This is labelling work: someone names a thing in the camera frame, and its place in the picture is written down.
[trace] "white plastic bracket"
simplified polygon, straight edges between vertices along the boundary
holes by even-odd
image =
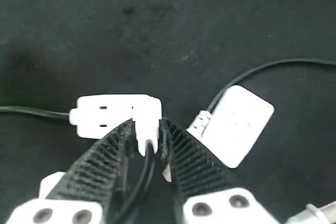
[[[183,205],[184,224],[279,222],[244,188],[189,198]]]

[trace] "white electrical connector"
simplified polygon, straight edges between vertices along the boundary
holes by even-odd
[[[194,136],[197,140],[202,140],[202,135],[205,128],[211,120],[211,113],[205,110],[201,110],[199,114],[195,117],[194,121],[191,123],[187,131]]]
[[[135,122],[139,153],[145,156],[145,143],[151,140],[158,151],[161,101],[146,94],[102,94],[80,97],[77,108],[70,110],[70,124],[77,126],[77,135],[101,139],[123,122]]]

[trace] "screw hole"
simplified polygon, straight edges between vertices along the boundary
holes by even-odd
[[[242,195],[234,195],[229,199],[229,201],[231,206],[234,208],[244,208],[250,205],[247,198]]]
[[[193,206],[193,214],[194,216],[209,216],[212,214],[212,209],[211,207],[203,202],[196,203]]]
[[[80,210],[75,213],[72,223],[73,224],[88,224],[92,219],[92,213],[89,210]]]
[[[50,208],[44,208],[38,211],[34,217],[33,222],[36,224],[46,223],[53,215],[52,210]]]

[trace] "white power plug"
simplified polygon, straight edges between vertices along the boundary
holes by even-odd
[[[232,86],[220,99],[200,141],[226,166],[236,168],[273,112],[272,104],[241,86]]]
[[[70,124],[77,135],[101,139],[123,122],[135,121],[139,153],[145,156],[145,142],[151,140],[156,153],[159,148],[161,101],[146,94],[102,94],[80,97],[77,108],[70,110]]]

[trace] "black cable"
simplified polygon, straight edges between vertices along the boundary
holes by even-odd
[[[129,223],[139,212],[151,183],[154,171],[155,159],[152,141],[146,141],[146,156],[144,168],[139,182],[137,183],[132,195],[120,210],[119,214],[110,222],[111,224]]]
[[[69,113],[40,110],[36,108],[29,108],[23,106],[0,106],[0,113],[21,113],[21,114],[42,116],[44,118],[63,119],[63,120],[69,119]]]
[[[235,77],[232,81],[230,81],[227,85],[225,85],[220,92],[213,98],[211,103],[209,104],[207,111],[212,113],[215,109],[216,105],[218,104],[219,100],[221,99],[222,95],[225,93],[225,91],[237,83],[241,82],[242,80],[246,79],[247,77],[251,76],[252,74],[255,74],[257,72],[260,72],[266,68],[283,65],[283,64],[290,64],[290,63],[304,63],[304,64],[315,64],[315,65],[322,65],[322,66],[336,66],[336,61],[331,60],[319,60],[319,59],[301,59],[301,58],[294,58],[294,59],[284,59],[284,60],[276,60],[271,61],[269,63],[260,65],[258,67],[252,68],[250,70],[247,70],[237,77]]]

